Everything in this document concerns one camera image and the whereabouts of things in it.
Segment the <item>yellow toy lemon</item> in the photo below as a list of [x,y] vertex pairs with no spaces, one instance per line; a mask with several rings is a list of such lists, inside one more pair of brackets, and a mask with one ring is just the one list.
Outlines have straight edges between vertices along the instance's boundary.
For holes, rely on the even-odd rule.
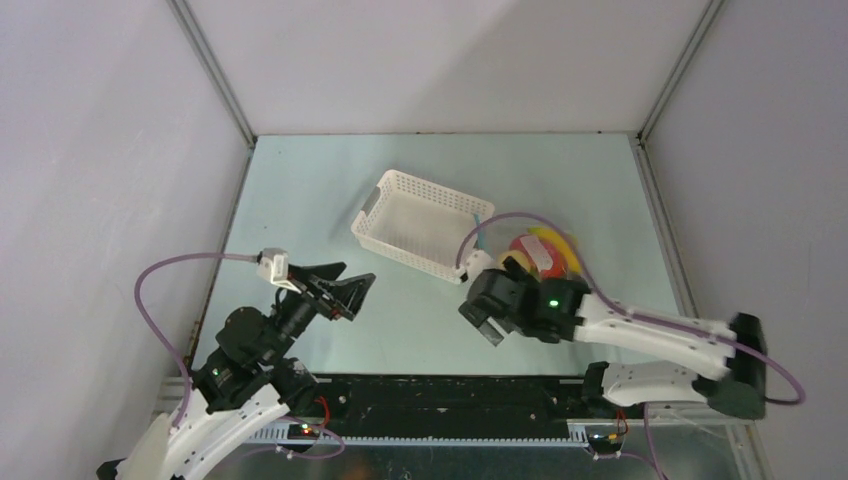
[[506,270],[507,264],[514,262],[522,268],[523,271],[532,274],[534,272],[534,264],[529,257],[521,250],[508,250],[501,253],[497,258],[497,265],[500,269]]

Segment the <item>large red toy apple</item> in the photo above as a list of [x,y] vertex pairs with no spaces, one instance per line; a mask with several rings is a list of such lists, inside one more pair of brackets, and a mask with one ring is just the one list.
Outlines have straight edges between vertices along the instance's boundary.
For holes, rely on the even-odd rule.
[[534,264],[534,275],[537,279],[564,278],[567,275],[565,260],[548,242],[540,240],[536,235],[524,234],[514,238],[509,250],[523,251]]

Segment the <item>clear zip top bag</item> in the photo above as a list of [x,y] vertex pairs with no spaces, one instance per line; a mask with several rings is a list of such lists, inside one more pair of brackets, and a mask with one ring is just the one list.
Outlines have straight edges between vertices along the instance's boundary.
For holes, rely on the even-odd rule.
[[548,227],[528,227],[497,250],[495,263],[498,268],[512,258],[537,280],[566,278],[569,274],[580,275],[581,265],[562,236]]

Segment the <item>yellow toy banana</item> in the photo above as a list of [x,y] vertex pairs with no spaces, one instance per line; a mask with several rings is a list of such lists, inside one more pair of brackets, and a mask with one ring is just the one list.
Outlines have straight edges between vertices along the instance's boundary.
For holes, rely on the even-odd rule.
[[576,255],[574,246],[577,245],[576,238],[570,234],[560,235],[549,227],[530,227],[528,233],[536,235],[540,240],[550,243],[565,260],[566,271],[576,275],[583,274],[583,268]]

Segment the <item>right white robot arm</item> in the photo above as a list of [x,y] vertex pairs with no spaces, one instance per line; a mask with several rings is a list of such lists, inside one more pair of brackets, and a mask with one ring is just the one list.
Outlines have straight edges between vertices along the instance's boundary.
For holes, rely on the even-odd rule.
[[459,313],[494,346],[517,333],[650,356],[588,365],[581,402],[593,417],[646,403],[699,403],[743,420],[766,415],[767,347],[756,316],[720,321],[625,308],[577,274],[538,279],[512,258],[501,267],[463,267],[460,280],[468,290]]

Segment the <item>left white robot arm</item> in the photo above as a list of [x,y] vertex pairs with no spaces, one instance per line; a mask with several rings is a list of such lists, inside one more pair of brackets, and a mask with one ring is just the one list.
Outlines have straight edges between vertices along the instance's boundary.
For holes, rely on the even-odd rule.
[[244,259],[282,292],[281,300],[268,314],[234,310],[206,362],[181,369],[178,407],[155,418],[128,457],[101,464],[97,478],[203,479],[265,426],[312,411],[318,380],[288,352],[317,316],[354,320],[376,276],[343,278],[343,262],[293,265],[280,249]]

